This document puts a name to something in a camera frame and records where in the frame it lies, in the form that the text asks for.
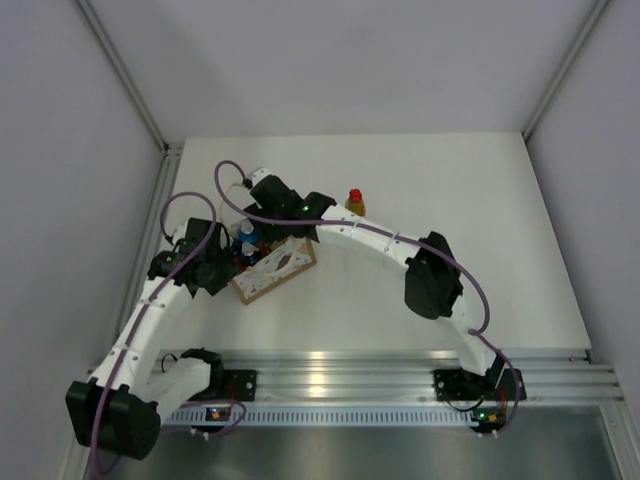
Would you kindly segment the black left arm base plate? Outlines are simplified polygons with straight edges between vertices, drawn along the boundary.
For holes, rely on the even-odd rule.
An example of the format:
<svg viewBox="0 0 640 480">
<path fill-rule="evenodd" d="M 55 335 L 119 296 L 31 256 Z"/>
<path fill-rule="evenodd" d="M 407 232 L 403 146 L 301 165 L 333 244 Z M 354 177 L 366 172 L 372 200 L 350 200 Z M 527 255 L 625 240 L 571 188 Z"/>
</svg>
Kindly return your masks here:
<svg viewBox="0 0 640 480">
<path fill-rule="evenodd" d="M 254 402 L 257 380 L 256 370 L 226 370 L 222 381 L 221 397 L 243 403 Z"/>
</svg>

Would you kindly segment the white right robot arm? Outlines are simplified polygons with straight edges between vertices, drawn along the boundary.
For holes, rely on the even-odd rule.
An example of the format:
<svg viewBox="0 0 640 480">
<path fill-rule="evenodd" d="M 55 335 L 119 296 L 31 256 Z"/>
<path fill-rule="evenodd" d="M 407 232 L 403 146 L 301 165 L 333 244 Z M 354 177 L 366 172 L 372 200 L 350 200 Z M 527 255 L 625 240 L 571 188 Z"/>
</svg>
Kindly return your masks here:
<svg viewBox="0 0 640 480">
<path fill-rule="evenodd" d="M 457 354 L 458 367 L 434 373 L 439 400 L 525 398 L 520 371 L 482 340 L 487 324 L 468 313 L 461 282 L 467 273 L 443 235 L 432 232 L 413 238 L 392 233 L 319 192 L 301 197 L 267 169 L 254 171 L 242 184 L 255 201 L 245 210 L 254 225 L 349 249 L 403 279 L 406 306 L 433 321 Z"/>
</svg>

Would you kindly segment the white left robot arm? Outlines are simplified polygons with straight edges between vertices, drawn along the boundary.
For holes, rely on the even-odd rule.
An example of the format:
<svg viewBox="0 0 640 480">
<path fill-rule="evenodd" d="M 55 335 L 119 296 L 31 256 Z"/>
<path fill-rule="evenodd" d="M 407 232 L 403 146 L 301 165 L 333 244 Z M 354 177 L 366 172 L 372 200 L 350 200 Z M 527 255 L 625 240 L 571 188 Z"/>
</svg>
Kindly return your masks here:
<svg viewBox="0 0 640 480">
<path fill-rule="evenodd" d="M 221 355 L 204 348 L 184 351 L 167 373 L 152 376 L 163 342 L 196 294 L 215 295 L 236 275 L 229 242 L 222 224 L 191 218 L 173 249 L 152 259 L 137 306 L 108 355 L 88 380 L 67 390 L 80 445 L 141 460 L 184 404 L 231 397 Z"/>
</svg>

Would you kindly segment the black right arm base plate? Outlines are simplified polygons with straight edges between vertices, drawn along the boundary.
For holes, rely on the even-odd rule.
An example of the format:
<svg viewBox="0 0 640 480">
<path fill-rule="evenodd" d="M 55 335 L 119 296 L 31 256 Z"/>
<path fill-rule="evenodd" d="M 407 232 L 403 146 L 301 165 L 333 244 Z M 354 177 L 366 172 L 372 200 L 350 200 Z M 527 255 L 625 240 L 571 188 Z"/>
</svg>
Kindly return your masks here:
<svg viewBox="0 0 640 480">
<path fill-rule="evenodd" d="M 438 369 L 433 371 L 434 390 L 439 401 L 472 402 L 483 401 L 515 401 L 516 394 L 520 400 L 527 399 L 521 371 L 509 368 L 501 374 L 478 376 L 461 368 Z"/>
</svg>

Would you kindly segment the yellow liquid bottle red cap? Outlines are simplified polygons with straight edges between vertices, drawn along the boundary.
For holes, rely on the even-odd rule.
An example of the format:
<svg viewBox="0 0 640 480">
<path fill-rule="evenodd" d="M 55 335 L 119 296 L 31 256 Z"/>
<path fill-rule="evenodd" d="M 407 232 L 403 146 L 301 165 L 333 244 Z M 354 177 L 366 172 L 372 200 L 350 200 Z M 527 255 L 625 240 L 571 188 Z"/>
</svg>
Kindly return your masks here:
<svg viewBox="0 0 640 480">
<path fill-rule="evenodd" d="M 354 188 L 349 191 L 345 202 L 345 208 L 355 215 L 364 217 L 366 215 L 366 205 L 360 189 Z"/>
</svg>

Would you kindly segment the canvas and burlap tote bag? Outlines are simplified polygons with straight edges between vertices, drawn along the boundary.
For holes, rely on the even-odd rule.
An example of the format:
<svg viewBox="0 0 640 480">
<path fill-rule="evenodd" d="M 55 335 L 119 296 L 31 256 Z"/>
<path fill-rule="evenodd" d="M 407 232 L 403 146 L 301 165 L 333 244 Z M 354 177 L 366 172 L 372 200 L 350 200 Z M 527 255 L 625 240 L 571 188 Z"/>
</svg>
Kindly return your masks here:
<svg viewBox="0 0 640 480">
<path fill-rule="evenodd" d="M 240 273 L 232 279 L 231 285 L 244 305 L 253 303 L 317 264 L 310 240 L 287 237 L 271 245 L 266 245 L 261 239 L 257 245 L 262 252 L 261 260 L 253 266 L 244 266 L 240 260 L 242 243 L 238 239 L 238 230 L 242 222 L 249 220 L 243 219 L 228 224 L 224 220 L 226 207 L 227 203 L 221 200 L 218 208 L 219 219 L 230 233 L 233 260 L 240 267 Z"/>
</svg>

